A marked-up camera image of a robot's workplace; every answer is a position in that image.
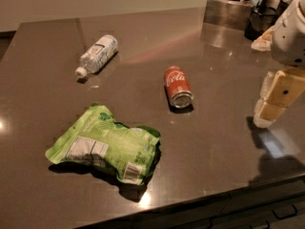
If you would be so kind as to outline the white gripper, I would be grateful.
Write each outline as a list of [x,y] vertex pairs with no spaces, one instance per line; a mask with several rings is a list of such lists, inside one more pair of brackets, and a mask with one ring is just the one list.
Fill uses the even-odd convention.
[[268,72],[254,107],[254,124],[269,128],[305,92],[305,0],[293,0],[269,27],[252,43],[259,52],[271,51],[275,61],[287,67]]

